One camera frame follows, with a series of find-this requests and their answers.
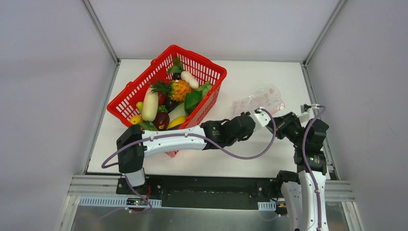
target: orange pineapple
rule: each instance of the orange pineapple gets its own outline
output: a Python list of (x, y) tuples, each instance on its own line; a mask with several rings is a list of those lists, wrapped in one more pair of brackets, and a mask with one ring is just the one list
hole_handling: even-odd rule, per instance
[(170, 99), (179, 102), (184, 101), (187, 93), (191, 93), (191, 87), (184, 80), (172, 80), (170, 83), (158, 80), (156, 84), (150, 83), (150, 85), (153, 88), (153, 92), (161, 92), (168, 95)]

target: white table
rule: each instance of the white table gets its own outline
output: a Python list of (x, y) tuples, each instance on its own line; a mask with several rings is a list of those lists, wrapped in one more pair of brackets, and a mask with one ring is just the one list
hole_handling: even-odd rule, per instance
[[(286, 108), (274, 116), (281, 116), (290, 111), (300, 114), (300, 105), (310, 103), (299, 63), (214, 62), (226, 68), (228, 74), (222, 83), (217, 103), (203, 121), (231, 118), (234, 100), (246, 97), (270, 83), (280, 90), (281, 98), (286, 104)], [(109, 101), (149, 65), (150, 60), (122, 60)], [(106, 111), (88, 172), (119, 173), (117, 166), (102, 169), (101, 164), (116, 151), (116, 140), (126, 129), (119, 119)], [(238, 155), (252, 156), (263, 151), (271, 137), (272, 134), (265, 128), (254, 133), (249, 140), (237, 142), (227, 149)], [(151, 156), (144, 160), (143, 166), (146, 174), (156, 175), (268, 178), (275, 177), (279, 170), (296, 171), (293, 154), (292, 143), (287, 139), (276, 139), (265, 155), (254, 160), (239, 160), (220, 150), (183, 150), (174, 158), (165, 153)]]

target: basket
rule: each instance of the basket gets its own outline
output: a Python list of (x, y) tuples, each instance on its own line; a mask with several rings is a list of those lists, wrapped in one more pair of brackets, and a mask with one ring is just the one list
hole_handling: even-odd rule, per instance
[[(129, 120), (139, 115), (140, 112), (136, 108), (137, 102), (142, 102), (147, 89), (149, 88), (150, 80), (153, 78), (158, 80), (170, 80), (173, 74), (166, 74), (166, 71), (173, 65), (173, 57), (178, 56), (183, 62), (184, 70), (190, 72), (203, 85), (210, 81), (213, 88), (201, 100), (200, 104), (195, 108), (186, 121), (179, 129), (191, 128), (201, 123), (204, 116), (210, 111), (217, 101), (221, 83), (227, 76), (227, 70), (209, 59), (192, 51), (185, 50), (179, 46), (171, 45), (156, 59), (153, 59), (150, 66), (133, 82), (129, 82), (107, 106), (108, 112), (116, 116), (127, 127), (132, 124)], [(164, 97), (161, 97), (159, 103), (162, 104)], [(167, 152), (171, 157), (176, 155), (177, 151)]]

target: robotic arm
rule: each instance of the robotic arm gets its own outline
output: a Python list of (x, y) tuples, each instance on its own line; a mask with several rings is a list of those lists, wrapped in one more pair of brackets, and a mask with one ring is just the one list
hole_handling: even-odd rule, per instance
[[(278, 139), (286, 137), (295, 148), (294, 162), (297, 164), (297, 173), (280, 171), (277, 175), (277, 190), (281, 191), (285, 198), (291, 231), (328, 231), (324, 202), (326, 159), (320, 149), (329, 126), (315, 118), (315, 121), (309, 121), (310, 126), (307, 127), (310, 131), (306, 132), (301, 126), (305, 118), (308, 119), (305, 114), (297, 117), (294, 113), (273, 118), (269, 112), (259, 108), (253, 113), (242, 113), (232, 120), (206, 121), (199, 126), (181, 130), (141, 131), (139, 125), (133, 125), (117, 140), (118, 151), (104, 161), (102, 168), (118, 164), (119, 172), (126, 175), (132, 187), (137, 187), (145, 181), (145, 157), (175, 150), (224, 148), (236, 141), (245, 141), (254, 131), (266, 127), (274, 134), (274, 138), (275, 135)], [(305, 133), (306, 160), (302, 156), (302, 138)], [(228, 154), (240, 159), (254, 159), (263, 153), (253, 157)], [(116, 154), (118, 163), (106, 165)], [(318, 189), (315, 189), (313, 178)]]

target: plastic bag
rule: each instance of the plastic bag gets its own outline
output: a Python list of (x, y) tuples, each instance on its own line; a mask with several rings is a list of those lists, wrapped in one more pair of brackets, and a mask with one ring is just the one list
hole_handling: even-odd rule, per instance
[(232, 116), (239, 116), (242, 112), (252, 112), (258, 107), (264, 107), (272, 115), (285, 108), (281, 99), (281, 92), (272, 84), (257, 90), (246, 98), (236, 100), (232, 103)]

